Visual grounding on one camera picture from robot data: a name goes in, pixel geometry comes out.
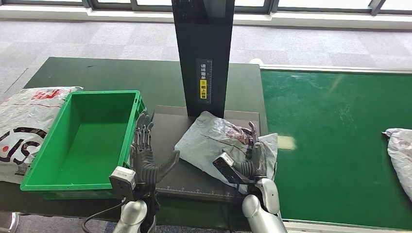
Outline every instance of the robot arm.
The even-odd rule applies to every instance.
[[[255,195],[248,195],[242,202],[243,215],[253,233],[287,233],[279,211],[279,197],[275,183],[267,178],[256,182],[262,192],[263,205]]]
[[[118,166],[109,177],[116,197],[128,201],[121,210],[114,233],[154,231],[156,211],[159,210],[155,185],[177,164],[180,152],[175,150],[166,163],[154,165],[152,127],[153,122],[150,122],[146,111],[143,111],[137,119],[130,149],[131,169]]]
[[[249,185],[249,195],[242,202],[243,215],[253,233],[287,233],[280,216],[279,195],[274,181],[266,178],[266,155],[262,143],[254,135],[251,126],[251,156],[246,161],[235,162],[223,152],[214,166],[230,183]]]

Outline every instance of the white bag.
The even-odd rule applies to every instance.
[[[223,183],[236,187],[235,184],[227,181],[212,162],[222,153],[222,150],[228,152],[235,161],[244,161],[248,147],[246,138],[247,135],[240,130],[240,127],[205,111],[174,148],[180,150],[180,158]],[[267,147],[267,177],[273,179],[277,156],[277,134],[259,137],[259,141]],[[239,191],[246,194],[247,186],[240,185]]]
[[[412,130],[387,129],[388,154],[399,182],[412,201]]]
[[[0,181],[22,182],[67,95],[82,89],[22,89],[0,104]]]

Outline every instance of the black pole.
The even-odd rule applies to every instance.
[[[223,118],[235,0],[172,0],[188,116]]]

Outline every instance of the black cord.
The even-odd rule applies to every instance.
[[[228,226],[228,228],[229,228],[229,232],[230,232],[230,233],[233,232],[232,227],[230,226],[230,213],[232,212],[232,209],[233,209],[233,206],[234,206],[234,204],[235,204],[236,198],[238,198],[239,186],[240,186],[240,184],[237,183],[237,184],[236,184],[236,193],[235,193],[235,195],[233,196],[233,199],[232,199],[232,201],[231,201],[231,203],[230,203],[229,210],[228,210],[228,212],[227,212],[227,226]]]
[[[111,207],[111,208],[108,208],[108,209],[106,209],[106,210],[100,211],[100,212],[98,212],[98,213],[95,213],[95,214],[87,217],[87,218],[83,221],[83,224],[82,224],[82,229],[83,229],[83,231],[86,232],[86,233],[93,233],[93,232],[91,232],[91,231],[86,227],[86,223],[87,223],[88,221],[90,221],[91,219],[93,219],[93,218],[95,218],[95,217],[97,217],[97,216],[99,216],[99,215],[101,215],[101,214],[103,214],[103,213],[105,213],[105,212],[107,212],[107,211],[111,211],[111,210],[114,210],[114,209],[116,209],[116,208],[119,208],[119,207],[121,207],[122,205],[124,205],[124,204],[126,204],[126,203],[127,203],[127,201],[126,201],[126,199],[124,199],[124,201],[122,201],[122,202],[121,202],[120,204],[118,204],[118,205],[115,205],[115,206],[113,206],[113,207]]]

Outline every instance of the plastic wrap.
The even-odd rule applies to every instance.
[[[387,129],[388,154],[399,182],[412,201],[412,130]]]
[[[22,89],[0,104],[0,181],[21,183],[67,95],[82,89]]]
[[[258,139],[266,149],[267,177],[273,179],[277,156],[277,134],[261,136]],[[180,158],[223,183],[236,187],[235,184],[227,181],[212,162],[222,153],[222,150],[226,151],[233,160],[244,161],[247,147],[248,137],[240,127],[209,112],[202,112],[176,144],[175,150],[180,150]],[[246,185],[240,185],[239,191],[246,194],[246,189]]]

